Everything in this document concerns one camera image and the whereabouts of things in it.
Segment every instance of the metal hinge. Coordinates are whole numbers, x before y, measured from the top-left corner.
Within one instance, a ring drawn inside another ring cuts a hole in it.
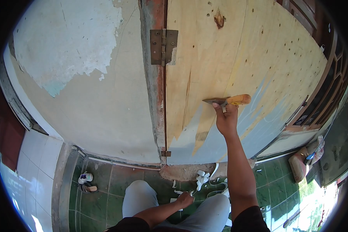
[[[151,64],[174,65],[177,41],[177,30],[150,30]]]
[[[161,156],[170,157],[171,156],[171,151],[162,151],[161,152]]]

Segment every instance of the putty knife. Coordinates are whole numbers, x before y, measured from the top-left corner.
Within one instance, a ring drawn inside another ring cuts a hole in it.
[[[231,96],[227,98],[205,99],[203,101],[209,104],[213,104],[213,102],[215,102],[221,105],[222,107],[226,106],[227,104],[246,105],[251,102],[251,96],[249,94],[240,94],[240,95]]]

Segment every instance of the person's right hand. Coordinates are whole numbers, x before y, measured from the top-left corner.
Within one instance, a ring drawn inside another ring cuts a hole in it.
[[[213,103],[213,107],[217,112],[217,128],[225,139],[232,139],[237,135],[237,116],[239,112],[238,105],[227,104],[226,112],[223,113],[222,107]]]

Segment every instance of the hand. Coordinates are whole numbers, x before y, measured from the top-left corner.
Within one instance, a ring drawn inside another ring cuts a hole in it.
[[[194,200],[195,198],[192,197],[189,192],[183,192],[175,202],[177,202],[181,209],[184,209],[191,205]]]
[[[217,112],[217,128],[219,132],[226,140],[237,136],[237,116],[239,113],[239,106],[227,104],[226,112],[224,113],[219,104],[213,103],[213,107]]]

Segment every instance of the wood knot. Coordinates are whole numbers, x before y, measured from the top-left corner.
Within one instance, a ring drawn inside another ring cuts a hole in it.
[[[215,14],[214,21],[217,24],[218,29],[221,29],[224,26],[225,17],[220,13],[219,8]]]

